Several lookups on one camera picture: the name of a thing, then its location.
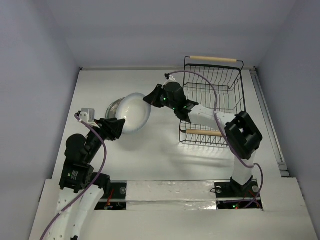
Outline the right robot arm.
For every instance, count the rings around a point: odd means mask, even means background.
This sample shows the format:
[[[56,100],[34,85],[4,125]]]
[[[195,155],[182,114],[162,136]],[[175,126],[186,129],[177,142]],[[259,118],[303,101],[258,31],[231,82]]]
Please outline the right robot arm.
[[[156,108],[173,110],[181,121],[219,130],[235,158],[230,190],[235,196],[248,191],[253,179],[254,157],[263,136],[247,112],[232,114],[204,107],[187,99],[177,82],[158,84],[143,101]]]

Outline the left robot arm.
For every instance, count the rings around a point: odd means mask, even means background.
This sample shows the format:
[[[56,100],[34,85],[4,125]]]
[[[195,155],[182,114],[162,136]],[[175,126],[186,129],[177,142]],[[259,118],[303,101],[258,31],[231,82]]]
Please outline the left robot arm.
[[[102,163],[106,163],[105,142],[119,139],[126,121],[117,118],[89,121],[84,114],[78,112],[74,117],[89,133],[73,134],[66,141],[55,216],[42,233],[42,240],[82,239],[99,200],[112,193],[110,176],[102,173],[102,166],[95,172],[91,162],[103,149]]]

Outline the white grey bowl plate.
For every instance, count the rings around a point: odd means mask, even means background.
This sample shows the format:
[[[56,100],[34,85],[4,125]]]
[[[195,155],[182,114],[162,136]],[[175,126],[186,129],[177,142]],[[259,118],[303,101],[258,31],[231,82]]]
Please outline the white grey bowl plate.
[[[115,117],[124,119],[123,134],[133,134],[142,129],[151,115],[151,105],[143,100],[142,93],[132,93],[121,100]]]

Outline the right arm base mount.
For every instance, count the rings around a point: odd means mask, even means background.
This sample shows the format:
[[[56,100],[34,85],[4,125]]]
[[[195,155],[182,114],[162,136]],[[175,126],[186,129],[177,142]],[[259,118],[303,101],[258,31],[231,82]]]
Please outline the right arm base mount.
[[[263,209],[260,186],[252,176],[244,185],[232,177],[215,181],[210,193],[215,195],[218,210]]]

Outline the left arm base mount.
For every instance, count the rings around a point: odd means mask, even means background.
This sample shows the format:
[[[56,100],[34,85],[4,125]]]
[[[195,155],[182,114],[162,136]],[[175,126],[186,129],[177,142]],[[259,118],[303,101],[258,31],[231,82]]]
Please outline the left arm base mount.
[[[95,210],[124,211],[127,209],[127,182],[112,181],[109,193],[106,193],[97,203]]]

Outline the dark grey green plate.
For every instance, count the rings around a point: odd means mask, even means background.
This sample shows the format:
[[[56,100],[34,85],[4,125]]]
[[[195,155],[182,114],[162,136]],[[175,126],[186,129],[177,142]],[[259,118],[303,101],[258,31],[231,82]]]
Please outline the dark grey green plate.
[[[124,99],[125,99],[124,97],[120,98],[120,99],[114,101],[112,104],[110,104],[110,106],[107,108],[106,113],[105,113],[106,119],[116,118],[117,109]]]

